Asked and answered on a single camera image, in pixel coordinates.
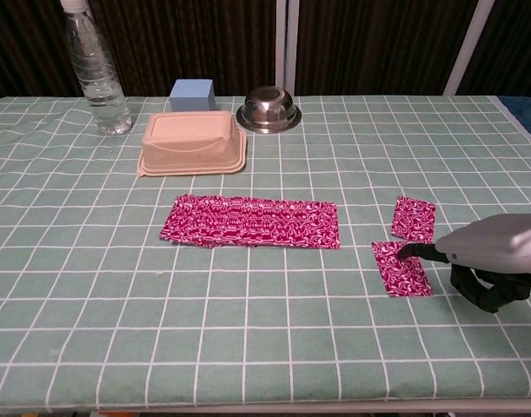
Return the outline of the small pink cloth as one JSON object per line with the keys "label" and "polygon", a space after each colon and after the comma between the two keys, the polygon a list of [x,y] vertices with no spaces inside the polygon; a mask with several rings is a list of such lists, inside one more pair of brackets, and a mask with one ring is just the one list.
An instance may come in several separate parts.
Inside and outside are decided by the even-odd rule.
{"label": "small pink cloth", "polygon": [[391,225],[391,235],[412,242],[432,243],[436,206],[432,202],[399,195]]}
{"label": "small pink cloth", "polygon": [[417,257],[400,261],[406,242],[372,242],[372,250],[384,287],[390,296],[431,296],[432,288]]}

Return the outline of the pink crocheted cloth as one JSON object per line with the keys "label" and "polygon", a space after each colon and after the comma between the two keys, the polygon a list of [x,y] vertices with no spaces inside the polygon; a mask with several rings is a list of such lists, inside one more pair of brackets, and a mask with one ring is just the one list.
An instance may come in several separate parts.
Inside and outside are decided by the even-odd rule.
{"label": "pink crocheted cloth", "polygon": [[205,248],[341,247],[335,203],[248,196],[180,195],[159,237]]}

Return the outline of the green white grid tablecloth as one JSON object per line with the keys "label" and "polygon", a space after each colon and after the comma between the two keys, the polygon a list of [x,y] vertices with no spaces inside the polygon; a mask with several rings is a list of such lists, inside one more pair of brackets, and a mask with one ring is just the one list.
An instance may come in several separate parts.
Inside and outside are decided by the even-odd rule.
{"label": "green white grid tablecloth", "polygon": [[[188,407],[531,411],[531,297],[487,314],[425,263],[386,293],[371,245],[405,195],[437,235],[531,212],[531,136],[489,96],[304,96],[233,175],[137,177],[161,97],[104,137],[81,98],[0,99],[0,414]],[[179,195],[335,202],[341,248],[196,248]]]}

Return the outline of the clear plastic water bottle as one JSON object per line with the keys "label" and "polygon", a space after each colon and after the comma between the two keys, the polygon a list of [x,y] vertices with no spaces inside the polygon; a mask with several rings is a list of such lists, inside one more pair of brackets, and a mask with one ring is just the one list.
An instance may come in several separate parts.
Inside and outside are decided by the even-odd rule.
{"label": "clear plastic water bottle", "polygon": [[88,13],[86,0],[59,0],[66,18],[70,60],[96,125],[105,135],[132,126],[123,89],[103,34]]}

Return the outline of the beige plastic food container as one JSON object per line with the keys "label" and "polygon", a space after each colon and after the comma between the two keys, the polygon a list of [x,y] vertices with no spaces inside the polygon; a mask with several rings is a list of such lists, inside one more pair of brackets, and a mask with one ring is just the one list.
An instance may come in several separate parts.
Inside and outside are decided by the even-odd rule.
{"label": "beige plastic food container", "polygon": [[240,171],[247,136],[228,111],[157,113],[149,118],[139,176],[211,175]]}

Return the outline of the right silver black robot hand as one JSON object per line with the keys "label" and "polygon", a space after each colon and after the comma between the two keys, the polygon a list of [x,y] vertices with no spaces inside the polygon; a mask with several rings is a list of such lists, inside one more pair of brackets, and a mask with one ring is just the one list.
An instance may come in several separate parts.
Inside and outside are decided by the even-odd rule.
{"label": "right silver black robot hand", "polygon": [[419,257],[451,265],[453,287],[495,314],[531,292],[531,214],[500,214],[472,222],[435,243],[409,243],[401,261]]}

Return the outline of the grey metal partition post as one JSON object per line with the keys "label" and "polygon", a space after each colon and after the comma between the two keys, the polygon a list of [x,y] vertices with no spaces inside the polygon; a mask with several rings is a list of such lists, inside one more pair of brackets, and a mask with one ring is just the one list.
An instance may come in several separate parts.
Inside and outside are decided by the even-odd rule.
{"label": "grey metal partition post", "polygon": [[295,94],[300,0],[275,0],[275,85]]}
{"label": "grey metal partition post", "polygon": [[495,0],[477,0],[475,11],[470,19],[468,30],[462,41],[461,48],[455,59],[455,64],[449,74],[443,94],[454,96],[461,85],[470,60],[475,52],[481,33],[486,25]]}

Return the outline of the light blue foam cube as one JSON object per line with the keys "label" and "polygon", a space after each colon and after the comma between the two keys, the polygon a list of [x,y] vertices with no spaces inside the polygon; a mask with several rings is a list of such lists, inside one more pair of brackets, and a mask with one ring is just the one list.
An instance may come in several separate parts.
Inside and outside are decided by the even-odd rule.
{"label": "light blue foam cube", "polygon": [[176,79],[169,93],[169,104],[173,112],[215,110],[213,81],[211,79]]}

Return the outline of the upturned stainless steel bowl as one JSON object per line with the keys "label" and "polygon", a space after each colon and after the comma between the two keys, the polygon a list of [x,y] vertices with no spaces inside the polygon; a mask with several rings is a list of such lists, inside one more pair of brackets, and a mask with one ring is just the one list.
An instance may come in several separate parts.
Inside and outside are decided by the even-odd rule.
{"label": "upturned stainless steel bowl", "polygon": [[290,93],[276,86],[253,89],[236,112],[236,120],[241,126],[262,134],[293,129],[301,119],[302,113]]}

